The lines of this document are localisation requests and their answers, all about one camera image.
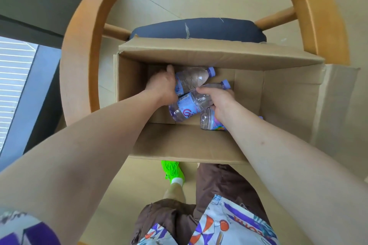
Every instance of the chair seat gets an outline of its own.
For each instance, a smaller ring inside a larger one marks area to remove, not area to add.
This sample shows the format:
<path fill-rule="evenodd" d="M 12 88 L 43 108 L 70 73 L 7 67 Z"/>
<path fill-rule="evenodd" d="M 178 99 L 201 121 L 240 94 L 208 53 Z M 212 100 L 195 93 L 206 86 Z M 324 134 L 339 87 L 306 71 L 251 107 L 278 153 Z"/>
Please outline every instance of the chair seat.
<path fill-rule="evenodd" d="M 266 42 L 263 32 L 250 20 L 228 18 L 197 18 L 173 20 L 141 26 L 133 30 L 129 39 L 144 38 L 200 38 L 240 42 Z"/>

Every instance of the curved wooden chair back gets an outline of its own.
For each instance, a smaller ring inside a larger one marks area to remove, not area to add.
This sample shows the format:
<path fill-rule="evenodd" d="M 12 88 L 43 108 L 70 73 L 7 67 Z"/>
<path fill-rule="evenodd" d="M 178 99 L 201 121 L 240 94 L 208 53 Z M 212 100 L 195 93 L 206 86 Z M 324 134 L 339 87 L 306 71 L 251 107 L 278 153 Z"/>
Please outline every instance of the curved wooden chair back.
<path fill-rule="evenodd" d="M 105 24 L 117 0 L 82 0 L 62 44 L 60 87 L 67 125 L 99 109 L 98 65 L 102 36 L 127 40 L 130 31 Z M 349 65 L 344 21 L 334 0 L 291 0 L 293 7 L 255 22 L 262 30 L 298 19 L 304 50 L 326 63 Z"/>

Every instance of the white sock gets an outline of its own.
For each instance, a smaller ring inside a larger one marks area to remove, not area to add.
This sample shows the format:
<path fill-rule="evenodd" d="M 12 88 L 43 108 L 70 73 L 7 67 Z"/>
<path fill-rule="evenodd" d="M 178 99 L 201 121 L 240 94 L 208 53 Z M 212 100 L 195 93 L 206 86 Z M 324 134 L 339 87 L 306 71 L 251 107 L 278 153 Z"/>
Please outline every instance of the white sock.
<path fill-rule="evenodd" d="M 183 184 L 184 184 L 183 179 L 182 179 L 182 178 L 180 178 L 180 177 L 175 177 L 175 178 L 173 178 L 173 179 L 171 180 L 171 184 L 172 184 L 172 183 L 177 183 L 177 184 L 179 184 L 181 187 L 183 187 Z"/>

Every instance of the brown pants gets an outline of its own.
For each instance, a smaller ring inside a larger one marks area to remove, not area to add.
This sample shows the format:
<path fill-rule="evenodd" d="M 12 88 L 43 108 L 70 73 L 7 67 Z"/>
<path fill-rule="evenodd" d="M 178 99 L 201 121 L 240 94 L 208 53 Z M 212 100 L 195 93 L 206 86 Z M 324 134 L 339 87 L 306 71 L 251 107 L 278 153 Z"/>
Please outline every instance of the brown pants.
<path fill-rule="evenodd" d="M 257 192 L 236 170 L 229 165 L 200 164 L 196 175 L 196 205 L 162 199 L 145 206 L 138 216 L 131 244 L 137 244 L 158 223 L 178 245 L 188 245 L 214 195 L 235 202 L 270 224 Z"/>

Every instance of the person's right hand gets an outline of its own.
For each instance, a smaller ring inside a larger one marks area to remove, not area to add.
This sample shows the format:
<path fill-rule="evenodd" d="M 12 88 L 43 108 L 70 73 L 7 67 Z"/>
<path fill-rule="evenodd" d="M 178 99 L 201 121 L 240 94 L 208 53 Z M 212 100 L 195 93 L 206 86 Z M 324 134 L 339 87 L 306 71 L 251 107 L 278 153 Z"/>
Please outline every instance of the person's right hand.
<path fill-rule="evenodd" d="M 234 91 L 231 89 L 223 90 L 210 87 L 197 87 L 196 90 L 200 94 L 208 94 L 211 96 L 211 99 L 215 105 L 214 116 L 217 120 L 223 123 L 228 107 L 231 105 L 231 103 L 235 102 Z"/>

